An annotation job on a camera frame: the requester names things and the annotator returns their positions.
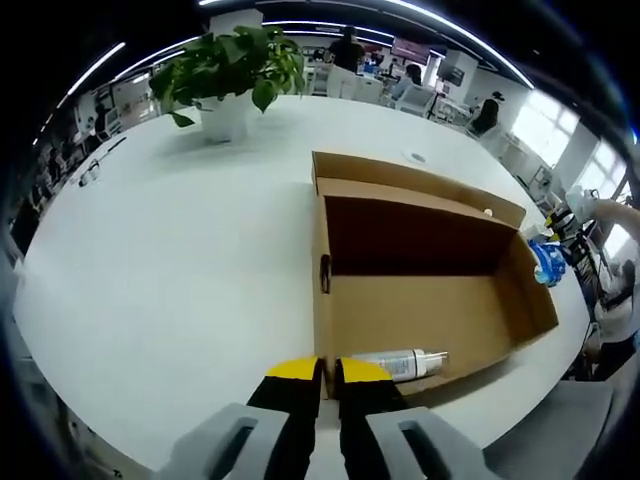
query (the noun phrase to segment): white table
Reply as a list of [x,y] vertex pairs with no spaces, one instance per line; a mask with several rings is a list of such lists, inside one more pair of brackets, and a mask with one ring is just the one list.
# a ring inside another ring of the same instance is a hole
[[[292,96],[252,115],[236,145],[207,145],[167,116],[128,130],[95,183],[63,188],[26,257],[14,313],[38,366],[83,421],[152,469],[182,434],[246,401],[270,366],[312,353],[312,150],[411,164],[524,206],[523,228],[543,221],[476,142],[420,117]],[[481,447],[578,353],[588,315],[573,273],[551,292],[558,327],[435,409]]]

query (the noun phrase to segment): ceiling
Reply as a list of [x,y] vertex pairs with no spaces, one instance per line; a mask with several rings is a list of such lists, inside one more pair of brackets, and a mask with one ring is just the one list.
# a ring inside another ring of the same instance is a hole
[[[10,112],[13,125],[5,132],[9,134],[5,142],[8,152],[31,151],[31,142],[69,87],[117,43],[127,45],[77,93],[111,80],[150,53],[202,33],[212,15],[252,6],[263,11],[265,20],[351,23],[428,43],[443,52],[462,45],[482,56],[499,74],[520,81],[463,35],[390,1],[267,1],[271,3],[220,0],[207,7],[198,6],[196,0],[12,5],[16,13],[12,10],[11,18],[20,33],[17,42],[15,33],[5,41],[13,46],[5,53],[5,75],[11,80],[6,87],[5,115]],[[633,18],[625,15],[622,1],[610,0],[604,10],[584,2],[562,2],[567,5],[551,10],[544,6],[548,2],[534,0],[412,3],[476,34],[516,64],[536,87],[573,105],[594,132],[604,134],[614,145],[622,146],[620,139],[628,132],[627,125],[638,124],[640,93],[632,87],[640,84],[640,70],[633,62]]]

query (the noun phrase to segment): cardboard box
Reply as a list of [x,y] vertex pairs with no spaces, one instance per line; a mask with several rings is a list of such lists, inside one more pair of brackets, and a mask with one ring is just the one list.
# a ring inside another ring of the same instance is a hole
[[[518,232],[523,208],[420,170],[313,153],[315,351],[447,351],[451,382],[507,357],[558,324]],[[490,209],[492,215],[485,213]]]

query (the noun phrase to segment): box flap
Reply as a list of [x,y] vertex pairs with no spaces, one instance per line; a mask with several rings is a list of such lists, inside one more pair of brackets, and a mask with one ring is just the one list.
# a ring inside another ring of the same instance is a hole
[[318,178],[353,180],[387,185],[469,205],[477,210],[491,209],[494,218],[518,228],[525,216],[524,208],[489,192],[464,185],[433,173],[388,162],[336,153],[313,152],[314,183]]

